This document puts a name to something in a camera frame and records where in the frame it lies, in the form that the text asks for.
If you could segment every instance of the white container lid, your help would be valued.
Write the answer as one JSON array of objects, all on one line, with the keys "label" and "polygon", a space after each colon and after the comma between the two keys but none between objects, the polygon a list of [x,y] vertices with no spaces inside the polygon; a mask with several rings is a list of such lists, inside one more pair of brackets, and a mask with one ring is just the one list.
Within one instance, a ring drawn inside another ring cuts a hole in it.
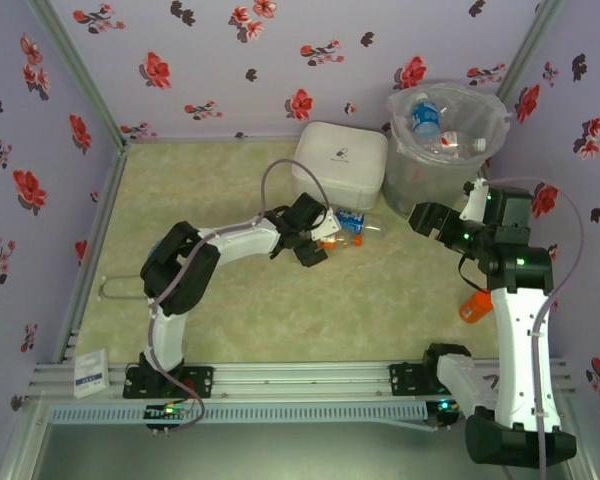
[{"label": "white container lid", "polygon": [[[361,193],[377,192],[384,179],[387,138],[378,132],[312,122],[304,129],[295,160],[325,186],[334,185]],[[294,177],[313,182],[300,167]]]}]

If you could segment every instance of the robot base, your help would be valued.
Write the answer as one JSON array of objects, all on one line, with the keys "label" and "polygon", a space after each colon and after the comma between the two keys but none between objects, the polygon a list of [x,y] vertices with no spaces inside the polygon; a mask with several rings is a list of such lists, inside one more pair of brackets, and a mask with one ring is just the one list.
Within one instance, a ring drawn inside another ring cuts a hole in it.
[{"label": "robot base", "polygon": [[[213,386],[213,367],[189,367],[184,362],[168,372],[182,383],[192,387],[200,398],[210,398]],[[130,367],[122,397],[127,399],[146,398],[186,398],[189,394],[173,385],[160,372],[155,370],[144,353],[140,354],[137,367]]]},{"label": "robot base", "polygon": [[[538,468],[538,432],[511,429],[493,420],[493,411],[476,408],[467,420],[465,440],[475,463]],[[547,466],[573,458],[577,453],[576,437],[568,433],[546,432]]]}]

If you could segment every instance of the blue bottle label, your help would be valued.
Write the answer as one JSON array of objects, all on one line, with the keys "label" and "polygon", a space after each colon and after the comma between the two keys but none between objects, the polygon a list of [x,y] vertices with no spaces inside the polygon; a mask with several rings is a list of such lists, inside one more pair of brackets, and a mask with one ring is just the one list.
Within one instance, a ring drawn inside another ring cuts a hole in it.
[{"label": "blue bottle label", "polygon": [[336,210],[336,218],[340,222],[340,226],[355,234],[362,233],[364,226],[364,213],[356,213],[351,210],[339,208]]},{"label": "blue bottle label", "polygon": [[435,103],[425,100],[416,104],[413,108],[413,130],[417,133],[420,130],[420,126],[425,127],[428,123],[435,124],[438,130],[440,130],[438,108]]}]

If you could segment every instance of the water bottle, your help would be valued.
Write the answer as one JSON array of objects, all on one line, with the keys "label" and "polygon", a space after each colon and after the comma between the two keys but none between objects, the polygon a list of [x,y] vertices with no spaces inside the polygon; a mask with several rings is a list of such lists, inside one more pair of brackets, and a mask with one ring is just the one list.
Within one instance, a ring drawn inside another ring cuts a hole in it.
[{"label": "water bottle", "polygon": [[487,148],[484,138],[472,138],[462,132],[444,132],[440,135],[440,153],[460,158],[471,158]]},{"label": "water bottle", "polygon": [[342,229],[338,233],[321,238],[318,241],[321,248],[360,247],[368,240],[384,237],[382,222],[372,214],[338,208],[336,218]]},{"label": "water bottle", "polygon": [[440,115],[438,107],[429,100],[429,95],[421,93],[411,111],[413,133],[420,140],[438,140],[440,137]]}]

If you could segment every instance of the orange object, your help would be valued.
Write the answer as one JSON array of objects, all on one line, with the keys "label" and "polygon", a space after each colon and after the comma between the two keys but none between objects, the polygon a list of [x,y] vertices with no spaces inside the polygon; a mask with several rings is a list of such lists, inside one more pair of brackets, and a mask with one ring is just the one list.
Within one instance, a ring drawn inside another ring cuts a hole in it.
[{"label": "orange object", "polygon": [[354,247],[362,246],[362,234],[357,233],[334,233],[333,235],[329,235],[328,237],[321,238],[318,240],[318,246],[320,248],[342,248],[353,245]]},{"label": "orange object", "polygon": [[460,318],[467,323],[476,323],[493,310],[491,293],[476,292],[458,310]]}]

